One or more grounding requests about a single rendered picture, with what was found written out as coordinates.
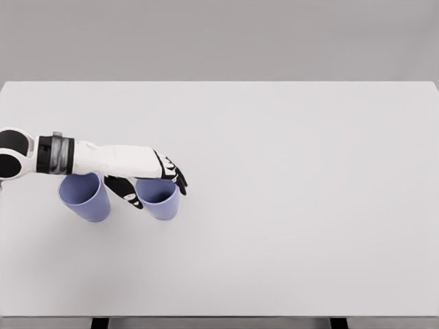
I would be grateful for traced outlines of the blue plastic cup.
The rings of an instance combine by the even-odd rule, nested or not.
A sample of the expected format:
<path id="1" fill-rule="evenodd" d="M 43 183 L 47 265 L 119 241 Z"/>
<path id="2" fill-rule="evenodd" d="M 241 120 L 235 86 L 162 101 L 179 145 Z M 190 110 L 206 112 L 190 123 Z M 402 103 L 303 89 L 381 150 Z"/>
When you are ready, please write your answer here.
<path id="1" fill-rule="evenodd" d="M 160 220 L 170 220 L 176 216 L 180 191 L 174 182 L 159 178 L 138 179 L 134 187 L 151 216 Z"/>
<path id="2" fill-rule="evenodd" d="M 58 187 L 61 202 L 90 222 L 105 220 L 110 214 L 110 200 L 96 173 L 66 175 Z"/>

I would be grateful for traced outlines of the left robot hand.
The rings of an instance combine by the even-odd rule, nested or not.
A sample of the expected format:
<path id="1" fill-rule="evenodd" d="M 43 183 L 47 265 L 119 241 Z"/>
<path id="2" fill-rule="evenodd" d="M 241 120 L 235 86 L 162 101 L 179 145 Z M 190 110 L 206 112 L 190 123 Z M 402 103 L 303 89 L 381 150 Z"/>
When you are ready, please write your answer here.
<path id="1" fill-rule="evenodd" d="M 107 145 L 103 149 L 105 186 L 135 208 L 141 210 L 143 204 L 130 178 L 168 180 L 181 194 L 187 194 L 188 183 L 182 171 L 155 149 L 132 145 Z"/>

